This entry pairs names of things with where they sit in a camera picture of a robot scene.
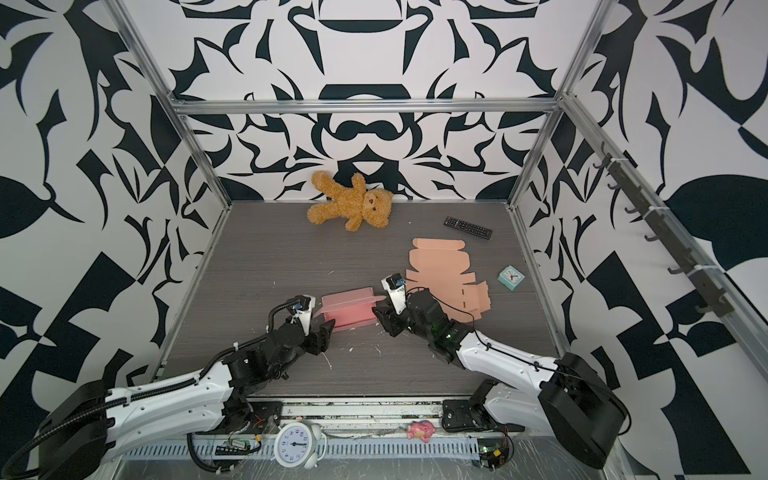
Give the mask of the pink cardboard box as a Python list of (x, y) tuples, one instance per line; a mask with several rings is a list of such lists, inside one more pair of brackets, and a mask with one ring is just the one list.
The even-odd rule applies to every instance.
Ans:
[(314, 316), (333, 321), (335, 331), (375, 325), (377, 317), (373, 308), (385, 299), (383, 295), (375, 295), (371, 287), (326, 295), (321, 298), (321, 308)]

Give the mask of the small pink toy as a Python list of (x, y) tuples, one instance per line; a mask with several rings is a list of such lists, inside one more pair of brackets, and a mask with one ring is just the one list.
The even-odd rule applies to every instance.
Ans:
[(436, 427), (428, 420), (412, 422), (407, 429), (407, 437), (409, 440), (420, 440), (425, 444), (430, 442), (431, 437), (435, 434)]

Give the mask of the peach flat cardboard box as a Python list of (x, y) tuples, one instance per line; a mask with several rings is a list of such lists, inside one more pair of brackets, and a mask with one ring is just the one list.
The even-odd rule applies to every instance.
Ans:
[(408, 290), (429, 289), (450, 319), (471, 323), (490, 310), (491, 300), (487, 283), (470, 271), (464, 247), (462, 240), (415, 238), (405, 278)]

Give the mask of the small teal alarm clock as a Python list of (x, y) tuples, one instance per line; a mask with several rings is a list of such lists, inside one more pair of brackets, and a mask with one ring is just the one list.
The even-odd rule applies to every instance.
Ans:
[(498, 275), (498, 281), (508, 290), (516, 290), (525, 280), (525, 275), (513, 266), (505, 267)]

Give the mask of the black remote control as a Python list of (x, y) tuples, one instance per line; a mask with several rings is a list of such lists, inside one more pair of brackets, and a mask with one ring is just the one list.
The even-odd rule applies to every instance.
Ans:
[(493, 234), (491, 229), (450, 216), (445, 218), (443, 225), (484, 240), (490, 240)]

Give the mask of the white round alarm clock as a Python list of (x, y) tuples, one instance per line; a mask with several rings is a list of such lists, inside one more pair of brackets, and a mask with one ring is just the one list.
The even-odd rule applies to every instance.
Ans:
[(274, 440), (274, 457), (285, 468), (310, 470), (328, 451), (329, 439), (319, 425), (296, 421), (285, 424)]

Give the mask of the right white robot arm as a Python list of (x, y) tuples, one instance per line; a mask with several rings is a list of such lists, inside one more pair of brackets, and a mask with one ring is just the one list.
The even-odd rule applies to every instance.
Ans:
[(490, 377), (481, 407), (496, 423), (549, 433), (594, 469), (607, 463), (630, 414), (582, 357), (539, 356), (505, 345), (473, 322), (449, 318), (427, 289), (394, 291), (372, 311), (390, 336), (409, 332), (424, 339), (437, 359)]

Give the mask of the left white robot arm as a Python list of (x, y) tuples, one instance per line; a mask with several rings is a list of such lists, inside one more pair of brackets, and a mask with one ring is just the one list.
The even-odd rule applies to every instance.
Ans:
[(266, 332), (215, 355), (202, 369), (145, 385), (80, 386), (2, 467), (4, 479), (84, 479), (103, 463), (176, 435), (236, 433), (255, 416), (249, 397), (329, 345), (333, 321), (315, 319), (312, 296), (274, 307)]

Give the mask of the grey wall hook rail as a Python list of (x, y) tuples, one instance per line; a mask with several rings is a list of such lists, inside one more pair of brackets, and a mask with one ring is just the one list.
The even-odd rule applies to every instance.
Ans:
[(621, 191), (631, 206), (625, 210), (629, 215), (641, 218), (652, 230), (645, 237), (648, 242), (660, 242), (675, 265), (667, 271), (672, 275), (684, 275), (702, 297), (705, 306), (697, 310), (713, 313), (724, 318), (735, 312), (722, 269), (704, 253), (692, 235), (648, 182), (638, 173), (627, 158), (603, 155), (598, 164), (614, 180), (612, 190)]

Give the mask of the brown teddy bear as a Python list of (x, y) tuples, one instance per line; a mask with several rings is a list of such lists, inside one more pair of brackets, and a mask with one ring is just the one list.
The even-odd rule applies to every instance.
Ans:
[(311, 182), (329, 198), (329, 201), (309, 208), (307, 218), (312, 224), (343, 218), (348, 232), (356, 232), (363, 223), (375, 228), (388, 226), (394, 195), (384, 189), (369, 190), (362, 174), (352, 176), (351, 187), (336, 182), (326, 171), (315, 172)]

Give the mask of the green circuit board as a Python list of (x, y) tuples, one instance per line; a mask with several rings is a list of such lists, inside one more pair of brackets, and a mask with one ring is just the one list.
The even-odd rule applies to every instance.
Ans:
[(491, 471), (503, 467), (514, 456), (514, 444), (510, 441), (478, 444), (479, 458), (475, 464)]

